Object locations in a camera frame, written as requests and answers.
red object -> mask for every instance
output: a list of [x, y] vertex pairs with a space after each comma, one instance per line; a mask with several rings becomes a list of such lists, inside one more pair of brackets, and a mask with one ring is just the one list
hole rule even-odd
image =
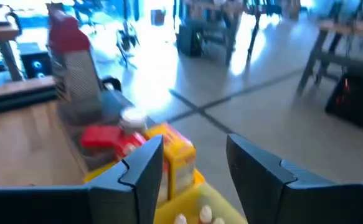
[[140, 133], [129, 135], [121, 135], [114, 145], [115, 151], [119, 157], [126, 157], [132, 153], [136, 148], [145, 143], [145, 138]]
[[78, 28], [77, 20], [60, 10], [50, 14], [49, 47], [55, 53], [90, 50], [88, 37]]
[[113, 148], [122, 132], [116, 126], [89, 126], [85, 129], [80, 144], [85, 148]]

white lid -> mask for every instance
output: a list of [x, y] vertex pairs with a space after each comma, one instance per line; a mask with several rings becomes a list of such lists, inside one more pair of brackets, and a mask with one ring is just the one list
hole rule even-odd
[[212, 221], [212, 209], [208, 205], [203, 206], [202, 210], [200, 210], [199, 220], [202, 223], [210, 223]]
[[145, 124], [147, 115], [145, 110], [132, 106], [121, 112], [121, 118], [129, 126], [140, 126]]
[[174, 224], [187, 224], [187, 218], [183, 214], [180, 214], [176, 217]]
[[222, 218], [216, 218], [213, 224], [225, 224], [225, 221]]

gray floor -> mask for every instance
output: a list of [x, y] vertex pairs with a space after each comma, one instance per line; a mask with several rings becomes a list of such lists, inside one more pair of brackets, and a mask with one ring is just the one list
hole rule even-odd
[[[241, 27], [251, 26], [252, 18], [244, 17]], [[363, 182], [363, 130], [324, 112], [334, 82], [316, 87], [310, 81], [303, 96], [295, 96], [317, 28], [274, 18], [262, 28], [249, 65], [250, 29], [241, 29], [229, 68], [147, 38], [132, 59], [137, 69], [111, 74], [127, 98], [196, 145], [197, 168], [241, 213], [225, 156], [227, 133], [335, 182]]]

yellow cardboard box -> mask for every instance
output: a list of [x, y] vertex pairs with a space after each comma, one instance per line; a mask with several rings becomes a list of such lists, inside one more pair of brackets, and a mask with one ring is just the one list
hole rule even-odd
[[194, 185], [196, 149], [188, 139], [167, 123], [144, 132], [147, 139], [158, 134], [163, 135], [164, 157], [169, 164], [169, 199], [173, 199]]

yellow box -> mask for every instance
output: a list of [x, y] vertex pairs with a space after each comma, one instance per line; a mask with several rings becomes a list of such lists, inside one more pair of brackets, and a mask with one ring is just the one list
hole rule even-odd
[[187, 223], [198, 223], [202, 206], [211, 207], [214, 218], [223, 218], [226, 224], [248, 224], [215, 189], [208, 184], [194, 185], [174, 200], [157, 208], [154, 224], [174, 223], [179, 214], [187, 218]]
[[168, 124], [145, 131], [147, 139], [162, 134], [164, 157], [169, 164], [169, 199], [194, 185], [196, 149], [192, 143]]

